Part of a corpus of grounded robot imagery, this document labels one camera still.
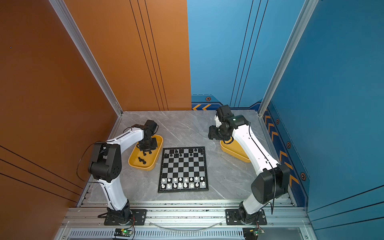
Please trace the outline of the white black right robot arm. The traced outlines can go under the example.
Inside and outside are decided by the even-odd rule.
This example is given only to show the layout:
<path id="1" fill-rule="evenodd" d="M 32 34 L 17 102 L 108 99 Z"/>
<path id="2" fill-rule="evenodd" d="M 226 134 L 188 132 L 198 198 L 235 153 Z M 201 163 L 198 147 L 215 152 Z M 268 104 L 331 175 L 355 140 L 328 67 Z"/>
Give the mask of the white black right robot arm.
<path id="1" fill-rule="evenodd" d="M 251 123 L 244 116 L 225 114 L 215 115 L 215 124 L 209 128 L 209 139 L 236 141 L 245 151 L 256 172 L 256 179 L 251 184 L 251 195 L 240 203 L 240 221 L 250 225 L 256 221 L 259 212 L 268 202 L 286 194 L 289 190 L 291 170 L 281 165 L 263 147 L 252 131 Z"/>

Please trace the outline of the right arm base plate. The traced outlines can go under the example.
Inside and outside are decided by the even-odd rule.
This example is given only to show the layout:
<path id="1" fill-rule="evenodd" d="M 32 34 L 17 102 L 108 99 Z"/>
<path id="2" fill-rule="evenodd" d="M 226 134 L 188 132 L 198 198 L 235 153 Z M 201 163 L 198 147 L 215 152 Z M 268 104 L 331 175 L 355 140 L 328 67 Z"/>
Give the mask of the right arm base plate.
<path id="1" fill-rule="evenodd" d="M 226 223 L 229 226 L 234 225 L 258 225 L 265 226 L 267 225 L 267 218 L 264 210 L 259 210 L 258 212 L 249 215 L 243 209 L 226 209 Z"/>

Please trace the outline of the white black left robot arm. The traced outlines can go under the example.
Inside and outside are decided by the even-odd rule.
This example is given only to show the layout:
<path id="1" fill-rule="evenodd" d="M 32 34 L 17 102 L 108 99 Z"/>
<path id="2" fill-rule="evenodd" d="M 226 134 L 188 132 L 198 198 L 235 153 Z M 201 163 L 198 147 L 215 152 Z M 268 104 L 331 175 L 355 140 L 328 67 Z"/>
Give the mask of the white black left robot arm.
<path id="1" fill-rule="evenodd" d="M 152 170 L 163 143 L 163 139 L 156 135 L 157 128 L 155 121 L 147 120 L 144 125 L 133 125 L 116 138 L 94 143 L 88 172 L 101 184 L 108 201 L 107 212 L 98 216 L 105 219 L 104 225 L 133 224 L 134 214 L 120 180 L 122 154 L 134 146 L 133 161 L 143 160 L 144 168 Z"/>

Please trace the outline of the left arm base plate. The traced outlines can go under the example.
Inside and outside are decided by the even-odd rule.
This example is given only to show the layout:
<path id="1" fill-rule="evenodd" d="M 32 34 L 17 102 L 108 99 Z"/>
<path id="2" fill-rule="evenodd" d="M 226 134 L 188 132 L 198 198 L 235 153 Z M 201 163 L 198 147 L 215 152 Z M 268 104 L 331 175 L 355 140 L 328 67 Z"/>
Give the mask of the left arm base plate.
<path id="1" fill-rule="evenodd" d="M 122 211 L 115 211 L 107 208 L 107 214 L 105 217 L 105 226 L 143 226 L 147 217 L 146 209 L 126 209 Z"/>

